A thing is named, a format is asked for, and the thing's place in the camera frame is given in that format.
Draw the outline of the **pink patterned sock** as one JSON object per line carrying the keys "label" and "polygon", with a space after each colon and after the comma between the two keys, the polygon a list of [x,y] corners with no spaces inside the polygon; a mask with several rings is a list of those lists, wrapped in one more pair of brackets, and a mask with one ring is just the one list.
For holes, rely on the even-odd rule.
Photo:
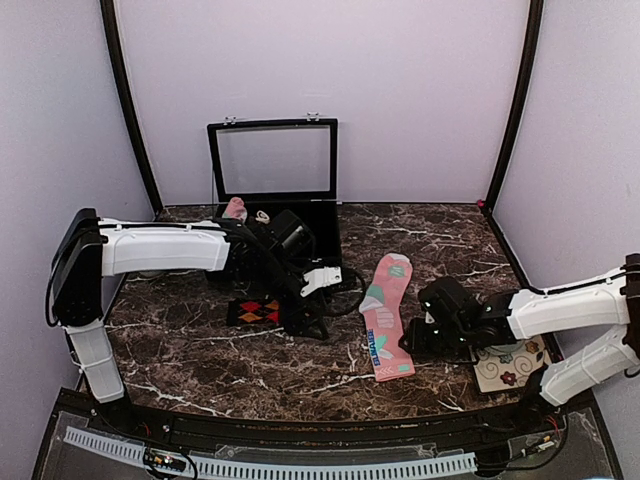
{"label": "pink patterned sock", "polygon": [[411,355],[400,346],[404,335],[400,304],[412,271],[411,262],[405,255],[388,253],[379,261],[358,307],[364,318],[367,346],[377,382],[415,373]]}

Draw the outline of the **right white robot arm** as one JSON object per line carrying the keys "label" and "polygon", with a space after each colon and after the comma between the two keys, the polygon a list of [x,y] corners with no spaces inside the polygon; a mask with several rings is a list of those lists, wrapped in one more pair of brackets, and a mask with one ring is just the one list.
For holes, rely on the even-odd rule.
{"label": "right white robot arm", "polygon": [[639,364],[639,256],[603,275],[547,289],[494,294],[479,302],[461,283],[442,277],[420,290],[421,318],[400,346],[410,354],[444,355],[466,348],[515,344],[534,336],[599,325],[608,331],[570,357],[536,370],[510,413],[521,434],[534,432],[549,410]]}

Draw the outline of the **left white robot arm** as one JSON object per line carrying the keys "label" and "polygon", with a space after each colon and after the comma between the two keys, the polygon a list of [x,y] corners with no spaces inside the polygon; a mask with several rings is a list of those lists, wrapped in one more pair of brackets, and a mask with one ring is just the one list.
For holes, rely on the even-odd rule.
{"label": "left white robot arm", "polygon": [[278,302],[280,322],[294,336],[327,335],[324,291],[342,280],[338,266],[314,254],[315,236],[289,210],[264,216],[190,223],[131,222],[79,210],[51,264],[45,320],[61,326],[101,417],[120,436],[141,427],[104,325],[102,281],[122,274],[198,270],[246,276]]}

